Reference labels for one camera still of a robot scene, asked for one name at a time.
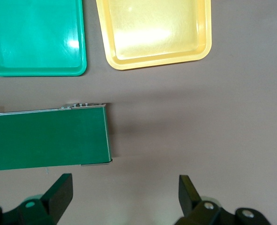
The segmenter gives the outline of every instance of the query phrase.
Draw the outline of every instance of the silver screw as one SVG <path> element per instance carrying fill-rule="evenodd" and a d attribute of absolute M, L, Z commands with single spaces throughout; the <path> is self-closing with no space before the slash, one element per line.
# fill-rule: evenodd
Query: silver screw
<path fill-rule="evenodd" d="M 204 206 L 205 206 L 205 208 L 207 208 L 208 210 L 214 209 L 213 204 L 211 204 L 211 203 L 209 203 L 209 202 L 205 202 Z"/>
<path fill-rule="evenodd" d="M 249 211 L 249 210 L 243 210 L 242 211 L 242 214 L 245 216 L 245 217 L 248 217 L 248 218 L 254 218 L 254 214 Z"/>

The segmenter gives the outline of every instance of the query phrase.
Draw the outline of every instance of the green tray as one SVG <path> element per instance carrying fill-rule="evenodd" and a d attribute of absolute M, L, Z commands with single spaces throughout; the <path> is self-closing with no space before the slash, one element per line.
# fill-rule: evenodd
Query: green tray
<path fill-rule="evenodd" d="M 82 0 L 0 0 L 0 76 L 86 69 Z"/>
<path fill-rule="evenodd" d="M 0 170 L 111 160 L 105 104 L 0 113 Z"/>

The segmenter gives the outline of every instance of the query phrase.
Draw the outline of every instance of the metal bracket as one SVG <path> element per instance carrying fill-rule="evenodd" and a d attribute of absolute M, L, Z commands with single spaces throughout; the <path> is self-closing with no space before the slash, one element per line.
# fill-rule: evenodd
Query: metal bracket
<path fill-rule="evenodd" d="M 0 225 L 55 225 L 72 198 L 72 174 L 66 173 L 40 199 L 27 200 L 6 213 L 0 207 Z"/>
<path fill-rule="evenodd" d="M 233 215 L 213 202 L 202 201 L 187 175 L 179 177 L 179 202 L 184 217 L 175 225 L 271 225 L 254 209 L 239 208 Z"/>
<path fill-rule="evenodd" d="M 75 103 L 75 104 L 65 104 L 61 109 L 86 109 L 86 108 L 98 108 L 105 107 L 105 103 Z"/>

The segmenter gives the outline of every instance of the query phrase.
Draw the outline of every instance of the gray table surface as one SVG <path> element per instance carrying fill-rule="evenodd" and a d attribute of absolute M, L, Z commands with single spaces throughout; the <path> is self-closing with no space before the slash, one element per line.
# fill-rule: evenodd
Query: gray table surface
<path fill-rule="evenodd" d="M 0 172 L 5 211 L 72 173 L 59 224 L 171 225 L 178 175 L 231 213 L 277 224 L 277 1 L 212 1 L 212 49 L 200 61 L 118 71 L 106 59 L 97 7 L 85 0 L 81 77 L 0 77 L 6 111 L 72 102 L 108 105 L 113 162 Z"/>

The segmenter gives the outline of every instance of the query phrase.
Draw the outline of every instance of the plastic tray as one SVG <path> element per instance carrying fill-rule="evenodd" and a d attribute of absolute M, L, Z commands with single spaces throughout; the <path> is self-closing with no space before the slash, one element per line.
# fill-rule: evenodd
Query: plastic tray
<path fill-rule="evenodd" d="M 210 0 L 97 0 L 97 8 L 115 69 L 199 60 L 210 51 Z"/>
<path fill-rule="evenodd" d="M 0 76 L 86 69 L 81 0 L 0 0 Z"/>

